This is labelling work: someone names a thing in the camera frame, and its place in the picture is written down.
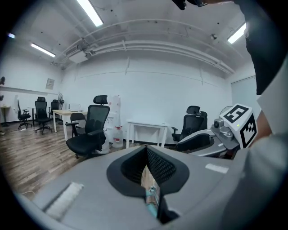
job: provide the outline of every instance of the wooden floor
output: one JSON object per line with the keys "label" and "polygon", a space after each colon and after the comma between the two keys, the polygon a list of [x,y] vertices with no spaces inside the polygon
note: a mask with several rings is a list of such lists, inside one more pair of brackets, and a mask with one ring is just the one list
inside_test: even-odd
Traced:
{"label": "wooden floor", "polygon": [[[12,189],[33,199],[42,186],[84,159],[76,159],[75,154],[68,149],[62,125],[57,125],[55,133],[51,122],[52,132],[45,130],[44,135],[41,132],[35,133],[38,127],[19,131],[18,126],[11,124],[1,128],[6,134],[0,136],[0,163]],[[68,136],[72,135],[69,127],[67,132]],[[110,147],[110,153],[117,150]],[[154,185],[147,167],[142,178],[142,186],[146,189]]]}

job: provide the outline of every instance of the white foam strip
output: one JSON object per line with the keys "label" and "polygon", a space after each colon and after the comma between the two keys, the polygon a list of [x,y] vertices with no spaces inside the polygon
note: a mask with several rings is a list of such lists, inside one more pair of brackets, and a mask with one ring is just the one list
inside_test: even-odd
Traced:
{"label": "white foam strip", "polygon": [[55,220],[61,219],[84,186],[72,182],[67,189],[50,205],[46,214]]}
{"label": "white foam strip", "polygon": [[222,166],[219,166],[219,165],[214,165],[214,164],[207,164],[205,166],[205,168],[213,170],[213,171],[216,171],[216,172],[219,172],[219,173],[224,173],[224,174],[226,174],[228,172],[228,169],[229,169],[229,168],[222,167]]}

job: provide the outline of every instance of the black sleeve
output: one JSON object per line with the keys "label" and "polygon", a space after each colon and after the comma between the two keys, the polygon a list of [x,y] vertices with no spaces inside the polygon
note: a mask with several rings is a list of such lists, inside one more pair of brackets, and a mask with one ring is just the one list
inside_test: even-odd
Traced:
{"label": "black sleeve", "polygon": [[255,0],[234,0],[240,6],[247,24],[246,47],[250,53],[255,73],[257,94],[261,95],[282,66],[287,53],[286,39],[281,28],[271,20],[269,11],[279,7],[273,2],[270,9],[262,8]]}

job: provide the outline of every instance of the fluorescent light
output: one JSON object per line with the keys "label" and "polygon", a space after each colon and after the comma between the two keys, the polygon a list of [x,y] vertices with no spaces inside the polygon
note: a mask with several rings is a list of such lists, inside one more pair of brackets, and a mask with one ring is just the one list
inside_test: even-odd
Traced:
{"label": "fluorescent light", "polygon": [[10,37],[10,38],[15,38],[15,35],[14,34],[8,34],[8,37]]}
{"label": "fluorescent light", "polygon": [[246,23],[241,26],[230,38],[228,38],[228,41],[233,44],[235,41],[237,41],[242,35],[244,35],[244,30],[246,29]]}
{"label": "fluorescent light", "polygon": [[103,24],[103,21],[100,19],[99,15],[96,13],[89,0],[77,0],[77,2],[85,10],[86,14],[88,14],[95,26],[98,27]]}
{"label": "fluorescent light", "polygon": [[31,43],[31,46],[34,47],[34,48],[36,48],[37,50],[40,50],[40,51],[44,52],[45,54],[50,55],[50,56],[53,57],[53,58],[55,57],[55,54],[47,51],[46,49],[41,48],[40,46],[38,46],[38,45],[36,45],[36,44],[34,44],[34,43]]}

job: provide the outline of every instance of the ceiling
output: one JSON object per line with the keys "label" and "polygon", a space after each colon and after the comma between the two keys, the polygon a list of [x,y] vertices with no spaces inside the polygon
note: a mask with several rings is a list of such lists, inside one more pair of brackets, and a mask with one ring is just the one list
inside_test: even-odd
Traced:
{"label": "ceiling", "polygon": [[[90,1],[103,25],[95,27],[76,0],[40,0],[13,29],[16,36],[13,44],[63,69],[73,63],[66,52],[75,45],[91,55],[104,52],[100,50],[113,52],[111,44],[119,43],[122,49],[127,44],[128,48],[149,47],[161,52],[164,46],[169,46],[170,50],[181,49],[182,53],[191,48],[191,52],[201,57],[209,56],[215,63],[224,63],[229,67],[228,72],[250,58],[244,36],[234,44],[227,42],[245,22],[234,3],[199,8],[187,2],[186,10],[181,11],[172,0]],[[35,50],[31,42],[53,52],[56,57]]]}

